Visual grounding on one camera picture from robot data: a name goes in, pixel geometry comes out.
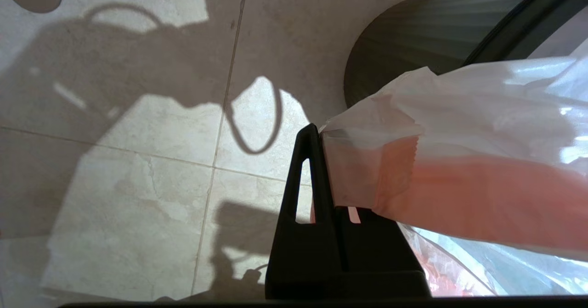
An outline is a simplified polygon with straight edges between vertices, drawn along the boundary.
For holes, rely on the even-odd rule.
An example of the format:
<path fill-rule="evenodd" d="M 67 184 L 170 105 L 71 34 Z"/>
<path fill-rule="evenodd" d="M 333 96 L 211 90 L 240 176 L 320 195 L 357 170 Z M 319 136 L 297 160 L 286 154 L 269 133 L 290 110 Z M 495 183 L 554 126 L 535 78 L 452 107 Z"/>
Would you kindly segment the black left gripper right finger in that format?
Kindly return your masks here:
<path fill-rule="evenodd" d="M 346 299 L 429 299 L 424 269 L 397 222 L 367 208 L 351 220 L 346 207 L 335 208 L 341 249 L 340 291 Z"/>

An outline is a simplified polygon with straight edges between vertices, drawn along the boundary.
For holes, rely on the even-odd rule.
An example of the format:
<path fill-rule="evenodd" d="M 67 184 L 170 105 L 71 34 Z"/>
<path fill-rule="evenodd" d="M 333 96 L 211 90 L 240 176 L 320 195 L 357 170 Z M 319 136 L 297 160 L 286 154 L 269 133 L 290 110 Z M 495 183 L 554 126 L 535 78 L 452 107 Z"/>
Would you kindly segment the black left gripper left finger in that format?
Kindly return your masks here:
<path fill-rule="evenodd" d="M 311 171 L 312 224 L 296 222 L 305 160 Z M 309 124 L 296 136 L 266 271 L 266 298 L 335 298 L 343 270 L 322 141 L 317 126 Z"/>

